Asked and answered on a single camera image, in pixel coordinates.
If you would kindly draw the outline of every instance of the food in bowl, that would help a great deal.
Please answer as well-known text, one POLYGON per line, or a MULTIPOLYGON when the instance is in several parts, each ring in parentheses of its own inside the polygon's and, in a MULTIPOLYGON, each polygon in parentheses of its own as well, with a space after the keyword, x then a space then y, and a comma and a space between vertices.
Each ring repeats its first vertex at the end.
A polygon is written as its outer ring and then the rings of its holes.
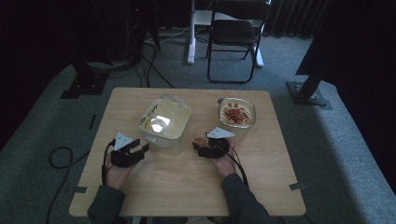
POLYGON ((250 113, 245 107, 237 103, 228 103, 222 109, 221 120, 227 124, 236 126, 251 126, 253 120, 250 113))

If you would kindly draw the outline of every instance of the gray carpet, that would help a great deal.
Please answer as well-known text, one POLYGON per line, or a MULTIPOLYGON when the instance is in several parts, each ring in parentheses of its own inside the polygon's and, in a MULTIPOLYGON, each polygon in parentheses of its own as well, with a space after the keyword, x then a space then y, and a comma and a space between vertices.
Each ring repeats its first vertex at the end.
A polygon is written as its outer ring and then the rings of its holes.
MULTIPOLYGON (((320 83, 319 90, 332 110, 318 106, 295 105, 287 81, 305 81, 295 72, 311 40, 290 37, 264 37, 261 51, 264 67, 255 71, 248 84, 212 84, 206 79, 206 44, 197 42, 194 65, 187 65, 188 38, 162 42, 154 65, 176 88, 236 89, 269 91, 284 134, 297 179, 306 185, 302 191, 312 223, 396 223, 396 197, 379 171, 370 150, 339 98, 336 88, 320 83)), ((144 55, 151 59, 152 48, 144 55)), ((213 63, 215 76, 248 75, 250 60, 241 62, 234 55, 216 53, 227 63, 213 63)), ((106 67, 94 63, 97 67, 106 67)), ((70 147, 74 160, 87 152, 99 127, 111 91, 116 87, 140 87, 147 63, 134 71, 114 72, 100 96, 80 96, 61 100, 63 90, 73 81, 72 66, 65 68, 48 85, 30 114, 0 153, 0 223, 45 223, 48 209, 61 185, 65 169, 50 167, 49 154, 56 147, 70 147)), ((150 70, 151 88, 169 86, 150 70)), ((76 163, 64 183, 50 216, 50 223, 88 223, 87 218, 71 217, 68 207, 86 158, 76 163)), ((66 165, 65 150, 53 162, 66 165)), ((306 217, 274 217, 277 223, 310 223, 306 217)))

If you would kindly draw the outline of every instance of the stand base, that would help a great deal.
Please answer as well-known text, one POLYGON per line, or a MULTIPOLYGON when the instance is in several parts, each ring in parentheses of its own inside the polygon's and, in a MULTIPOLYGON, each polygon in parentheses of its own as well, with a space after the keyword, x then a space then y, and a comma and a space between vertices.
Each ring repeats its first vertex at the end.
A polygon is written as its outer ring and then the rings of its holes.
POLYGON ((332 106, 328 100, 324 100, 319 89, 315 90, 314 94, 308 99, 299 96, 300 88, 303 82, 286 82, 290 95, 296 105, 318 105, 321 110, 332 110, 332 106))
POLYGON ((100 95, 106 85, 109 73, 93 72, 95 79, 90 86, 81 86, 79 76, 76 75, 69 90, 64 91, 61 99, 78 99, 80 95, 100 95))

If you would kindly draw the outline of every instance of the hand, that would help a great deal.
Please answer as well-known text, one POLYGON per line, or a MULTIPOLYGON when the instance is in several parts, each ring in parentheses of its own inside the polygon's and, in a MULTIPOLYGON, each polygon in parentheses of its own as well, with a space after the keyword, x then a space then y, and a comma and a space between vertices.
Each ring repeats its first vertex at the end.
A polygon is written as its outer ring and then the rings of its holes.
MULTIPOLYGON (((228 140, 228 143, 230 144, 230 150, 228 153, 233 157, 233 150, 231 147, 235 147, 235 143, 228 140)), ((218 169, 219 174, 224 178, 227 175, 231 175, 236 173, 235 171, 235 162, 228 156, 224 155, 221 158, 218 159, 209 159, 218 169)))
POLYGON ((125 186, 131 171, 136 165, 137 163, 128 168, 118 167, 111 163, 111 153, 107 153, 106 185, 113 189, 121 190, 125 186))

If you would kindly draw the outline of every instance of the plastic container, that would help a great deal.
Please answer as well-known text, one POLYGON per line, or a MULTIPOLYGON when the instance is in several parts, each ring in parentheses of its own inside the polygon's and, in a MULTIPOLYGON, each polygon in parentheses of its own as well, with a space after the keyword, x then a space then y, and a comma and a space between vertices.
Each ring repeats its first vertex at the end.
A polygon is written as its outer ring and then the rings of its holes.
POLYGON ((220 98, 218 103, 220 128, 234 133, 235 143, 242 142, 256 121, 254 104, 237 98, 220 98))
POLYGON ((191 109, 177 100, 157 99, 151 103, 139 122, 139 129, 150 143, 164 154, 176 156, 184 143, 184 130, 190 119, 191 109))

